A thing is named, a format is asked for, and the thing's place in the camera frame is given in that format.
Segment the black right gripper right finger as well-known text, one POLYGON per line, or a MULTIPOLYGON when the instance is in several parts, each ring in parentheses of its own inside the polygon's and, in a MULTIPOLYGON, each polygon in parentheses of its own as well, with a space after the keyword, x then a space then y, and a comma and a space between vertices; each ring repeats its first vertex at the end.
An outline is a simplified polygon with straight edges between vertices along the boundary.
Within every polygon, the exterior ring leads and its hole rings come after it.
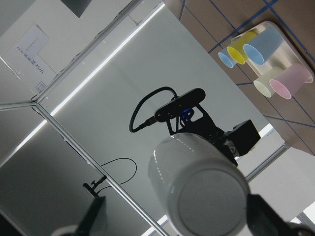
POLYGON ((247 226, 253 236, 289 236, 290 227, 258 194, 248 194, 247 226))

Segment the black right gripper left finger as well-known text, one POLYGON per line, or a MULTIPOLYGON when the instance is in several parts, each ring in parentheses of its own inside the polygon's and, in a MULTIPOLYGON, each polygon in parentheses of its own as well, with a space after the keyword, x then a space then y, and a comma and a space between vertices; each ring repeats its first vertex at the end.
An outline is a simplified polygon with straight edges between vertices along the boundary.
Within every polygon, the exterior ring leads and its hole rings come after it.
POLYGON ((104 236, 108 227, 106 197, 94 198, 76 229, 77 236, 104 236))

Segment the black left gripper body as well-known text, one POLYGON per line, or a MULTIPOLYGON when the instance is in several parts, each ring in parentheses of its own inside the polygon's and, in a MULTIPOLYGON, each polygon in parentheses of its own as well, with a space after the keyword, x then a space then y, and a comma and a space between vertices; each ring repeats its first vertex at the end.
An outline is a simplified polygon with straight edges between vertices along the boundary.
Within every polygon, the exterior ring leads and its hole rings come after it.
POLYGON ((196 134, 211 143, 235 166, 238 165, 235 158, 247 154, 261 139, 250 119, 234 126, 231 131, 223 131, 215 125, 201 105, 197 105, 196 108, 203 116, 192 121, 194 109, 189 108, 182 111, 176 116, 176 130, 172 130, 170 120, 167 121, 170 135, 177 133, 196 134))

